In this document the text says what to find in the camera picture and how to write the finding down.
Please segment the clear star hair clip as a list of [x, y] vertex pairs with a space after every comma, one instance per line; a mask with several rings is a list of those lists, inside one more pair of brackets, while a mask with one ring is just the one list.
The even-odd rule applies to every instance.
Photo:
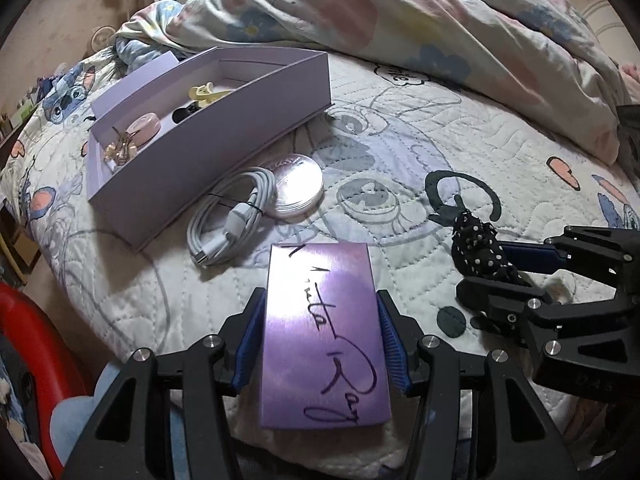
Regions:
[[112, 162], [116, 167], [125, 166], [138, 154], [138, 147], [134, 143], [134, 135], [130, 132], [116, 131], [117, 140], [107, 145], [104, 150], [104, 162]]

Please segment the pink round compact case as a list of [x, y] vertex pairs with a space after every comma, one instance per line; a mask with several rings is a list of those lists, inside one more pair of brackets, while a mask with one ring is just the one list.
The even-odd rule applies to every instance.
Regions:
[[155, 113], [146, 113], [134, 120], [126, 129], [126, 141], [128, 146], [142, 148], [160, 132], [162, 124]]

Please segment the black hair claw clip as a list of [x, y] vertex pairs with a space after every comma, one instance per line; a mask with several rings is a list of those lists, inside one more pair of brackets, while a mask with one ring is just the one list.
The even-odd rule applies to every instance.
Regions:
[[200, 109], [201, 107], [199, 102], [192, 102], [187, 106], [178, 107], [172, 112], [171, 120], [175, 124], [180, 124], [180, 122], [183, 122], [186, 118], [197, 113]]

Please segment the cream yellow hair claw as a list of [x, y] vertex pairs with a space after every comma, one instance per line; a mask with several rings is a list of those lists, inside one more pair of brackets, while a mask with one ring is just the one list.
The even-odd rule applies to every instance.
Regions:
[[191, 87], [189, 90], [189, 98], [195, 103], [197, 108], [204, 108], [228, 96], [230, 93], [231, 90], [216, 90], [215, 86], [211, 82], [208, 82], [207, 84]]

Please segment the white round cushion compact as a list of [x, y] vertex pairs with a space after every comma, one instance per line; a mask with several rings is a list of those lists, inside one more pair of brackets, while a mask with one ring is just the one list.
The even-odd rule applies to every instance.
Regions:
[[288, 220], [309, 214], [319, 203], [324, 185], [320, 166], [302, 154], [268, 160], [264, 168], [273, 173], [276, 187], [269, 205], [272, 218]]

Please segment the red chair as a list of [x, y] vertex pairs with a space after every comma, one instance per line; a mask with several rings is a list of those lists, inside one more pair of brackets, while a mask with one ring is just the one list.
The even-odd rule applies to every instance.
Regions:
[[93, 382], [43, 310], [7, 284], [1, 286], [1, 335], [34, 378], [40, 450], [59, 479], [64, 466], [50, 438], [53, 410], [67, 398], [92, 393]]

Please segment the floral duvet blanket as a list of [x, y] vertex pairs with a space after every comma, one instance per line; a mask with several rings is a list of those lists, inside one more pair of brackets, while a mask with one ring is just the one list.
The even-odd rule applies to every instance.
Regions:
[[162, 0], [116, 32], [130, 67], [164, 51], [306, 46], [484, 94], [605, 164], [620, 156], [622, 72], [568, 0]]

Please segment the open lilac gift box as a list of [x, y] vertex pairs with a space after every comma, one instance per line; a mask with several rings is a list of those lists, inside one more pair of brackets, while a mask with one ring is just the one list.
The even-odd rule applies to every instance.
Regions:
[[[190, 88], [208, 82], [231, 93], [175, 124], [172, 112], [193, 102]], [[99, 219], [140, 250], [224, 174], [330, 104], [324, 52], [213, 48], [182, 62], [163, 54], [92, 102], [88, 202]], [[160, 132], [125, 166], [104, 162], [116, 131], [126, 131], [146, 113], [160, 118]]]

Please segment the white standing fan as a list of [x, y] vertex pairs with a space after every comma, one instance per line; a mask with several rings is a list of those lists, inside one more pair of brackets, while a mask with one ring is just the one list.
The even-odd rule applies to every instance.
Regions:
[[89, 50], [92, 53], [99, 52], [113, 42], [116, 30], [111, 25], [103, 25], [96, 28], [89, 40]]

